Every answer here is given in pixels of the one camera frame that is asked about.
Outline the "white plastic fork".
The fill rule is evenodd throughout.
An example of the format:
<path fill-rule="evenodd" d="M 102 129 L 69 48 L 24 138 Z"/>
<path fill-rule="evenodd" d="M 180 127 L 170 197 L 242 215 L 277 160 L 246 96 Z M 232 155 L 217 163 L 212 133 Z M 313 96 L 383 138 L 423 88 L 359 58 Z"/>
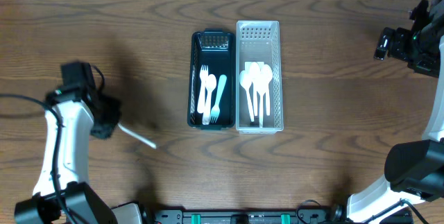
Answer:
<path fill-rule="evenodd" d="M 205 109 L 205 86 L 208 77 L 208 66 L 203 64 L 200 68 L 200 93 L 198 96 L 197 112 L 202 114 Z"/>
<path fill-rule="evenodd" d="M 118 123 L 118 127 L 125 132 L 126 134 L 130 135 L 131 137 L 134 137 L 135 139 L 138 139 L 139 141 L 143 142 L 147 146 L 151 147 L 152 149 L 157 148 L 157 144 L 152 142 L 151 140 L 143 137 L 142 135 L 138 134 L 135 131 L 132 131 L 131 129 L 125 127 L 122 123 Z"/>
<path fill-rule="evenodd" d="M 212 92 L 216 88 L 216 76 L 214 74 L 210 74 L 208 76 L 205 87 L 207 90 L 207 96 L 205 99 L 205 108 L 203 113 L 203 125 L 208 125 L 210 123 Z"/>

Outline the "pale green plastic fork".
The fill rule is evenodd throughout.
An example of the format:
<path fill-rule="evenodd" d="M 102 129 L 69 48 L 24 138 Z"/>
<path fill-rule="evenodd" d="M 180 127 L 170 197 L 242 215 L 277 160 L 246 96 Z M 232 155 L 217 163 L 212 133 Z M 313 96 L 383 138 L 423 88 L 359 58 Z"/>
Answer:
<path fill-rule="evenodd" d="M 216 91 L 216 100 L 215 100 L 215 104 L 211 109 L 210 112 L 210 123 L 216 123 L 218 120 L 218 117 L 220 115 L 220 101 L 221 101 L 221 97 L 223 95 L 223 91 L 225 89 L 225 84 L 227 81 L 227 76 L 225 74 L 220 75 L 219 77 L 219 81 L 217 84 L 217 91 Z"/>

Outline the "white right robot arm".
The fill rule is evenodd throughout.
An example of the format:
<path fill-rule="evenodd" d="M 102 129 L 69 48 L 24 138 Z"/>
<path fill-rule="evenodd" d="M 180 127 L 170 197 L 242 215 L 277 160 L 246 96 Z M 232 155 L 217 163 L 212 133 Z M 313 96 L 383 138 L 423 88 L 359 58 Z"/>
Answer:
<path fill-rule="evenodd" d="M 443 37 L 439 38 L 439 77 L 434 106 L 421 141 L 389 151 L 384 175 L 347 201 L 345 216 L 355 223 L 381 223 L 415 204 L 443 197 Z"/>

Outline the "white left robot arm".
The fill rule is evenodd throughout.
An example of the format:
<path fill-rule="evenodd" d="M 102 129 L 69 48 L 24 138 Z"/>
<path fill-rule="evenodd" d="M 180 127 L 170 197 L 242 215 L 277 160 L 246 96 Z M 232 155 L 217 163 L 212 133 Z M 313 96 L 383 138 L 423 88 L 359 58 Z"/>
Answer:
<path fill-rule="evenodd" d="M 46 150 L 33 196 L 15 205 L 17 223 L 142 223 L 136 203 L 109 208 L 89 186 L 89 136 L 94 116 L 82 100 L 44 102 Z"/>

